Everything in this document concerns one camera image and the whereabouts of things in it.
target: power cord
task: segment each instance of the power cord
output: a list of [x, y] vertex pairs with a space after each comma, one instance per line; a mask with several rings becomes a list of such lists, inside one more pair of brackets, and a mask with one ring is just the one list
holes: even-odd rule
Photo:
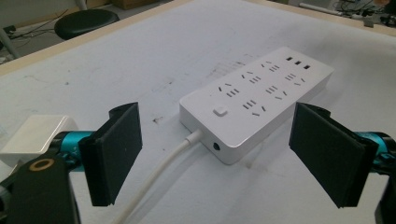
[[54, 19], [52, 19], [52, 20], [50, 20], [50, 21], [47, 21], [47, 22], [41, 24], [40, 26], [36, 27], [35, 29], [33, 29], [33, 30], [31, 30], [31, 31], [29, 31], [29, 32], [27, 32], [27, 33], [24, 33], [24, 34], [21, 34], [21, 35], [10, 35], [9, 38], [10, 38], [10, 39], [17, 39], [17, 38], [20, 38], [20, 37], [36, 37], [36, 36], [38, 36], [38, 35], [27, 36], [27, 35], [30, 35], [30, 34], [36, 33], [36, 32], [42, 32], [42, 33], [39, 34], [39, 35], [43, 35], [44, 33], [49, 33], [49, 32], [52, 31], [53, 29], [45, 29], [45, 30], [39, 30], [39, 29], [40, 29], [41, 27], [43, 27], [43, 26], [45, 26], [45, 25], [47, 25], [47, 24], [53, 22], [53, 21], [58, 20], [58, 19], [61, 18], [67, 11], [68, 11], [68, 9], [65, 10], [64, 12], [62, 12], [62, 13], [61, 13], [59, 16], [57, 16], [56, 18], [54, 18]]
[[163, 172], [163, 170], [169, 164], [171, 164], [171, 162], [177, 157], [178, 154], [198, 143], [203, 135], [204, 133], [201, 130], [197, 130], [192, 134], [190, 134], [189, 136], [187, 136], [180, 145], [178, 145], [175, 149], [173, 149], [171, 154], [165, 160], [163, 160], [163, 162], [160, 165], [158, 165], [157, 168], [155, 168], [155, 170], [151, 173], [148, 179], [146, 179], [143, 186], [140, 187], [140, 190], [138, 191], [137, 195], [130, 201], [130, 203], [125, 208], [125, 210], [115, 220], [113, 220], [112, 224], [124, 223], [124, 221], [128, 218], [128, 216], [131, 215], [132, 212], [136, 209], [137, 205], [140, 203], [140, 201], [149, 191], [155, 180], [158, 179], [158, 177]]

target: white cable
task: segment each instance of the white cable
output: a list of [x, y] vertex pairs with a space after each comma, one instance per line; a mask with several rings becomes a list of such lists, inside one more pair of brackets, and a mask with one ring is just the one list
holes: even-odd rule
[[151, 173], [148, 179], [145, 181], [140, 190], [138, 191], [137, 195], [131, 200], [125, 210], [115, 219], [113, 220], [112, 224], [121, 224], [123, 223], [129, 215], [132, 214], [134, 209], [149, 191], [149, 188], [155, 182], [155, 180], [160, 176], [163, 170], [173, 161], [173, 159], [182, 151], [193, 146], [195, 143], [199, 142], [203, 136], [203, 132], [201, 130], [197, 130], [186, 137], [186, 139], [178, 145], [171, 154], [160, 164], [157, 168]]

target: stool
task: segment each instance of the stool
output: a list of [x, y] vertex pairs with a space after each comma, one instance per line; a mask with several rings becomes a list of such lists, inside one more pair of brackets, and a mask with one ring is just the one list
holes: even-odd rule
[[103, 9], [81, 10], [59, 19], [55, 23], [54, 29], [57, 36], [68, 40], [119, 20], [119, 16], [111, 11]]

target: white table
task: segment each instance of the white table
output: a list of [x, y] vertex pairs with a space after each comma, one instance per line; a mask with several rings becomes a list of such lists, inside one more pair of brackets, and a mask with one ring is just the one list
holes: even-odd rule
[[[242, 0], [182, 2], [0, 66], [8, 71], [0, 77], [0, 147], [32, 114], [67, 114], [96, 130], [109, 109], [139, 102], [144, 147], [116, 204], [92, 207], [84, 174], [71, 174], [84, 224], [109, 223], [189, 134], [178, 121], [182, 96], [282, 46], [335, 68], [311, 104], [353, 131], [396, 137], [394, 37]], [[359, 206], [337, 209], [289, 149], [290, 127], [291, 119], [232, 166], [193, 147], [129, 222], [375, 223], [388, 179], [369, 175]], [[8, 171], [1, 163], [0, 176]]]

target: electrical outlet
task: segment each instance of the electrical outlet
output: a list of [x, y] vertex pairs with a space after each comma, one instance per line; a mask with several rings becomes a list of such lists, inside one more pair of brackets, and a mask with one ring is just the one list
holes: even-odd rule
[[233, 164], [326, 85], [333, 69], [288, 48], [278, 49], [180, 100], [180, 121]]

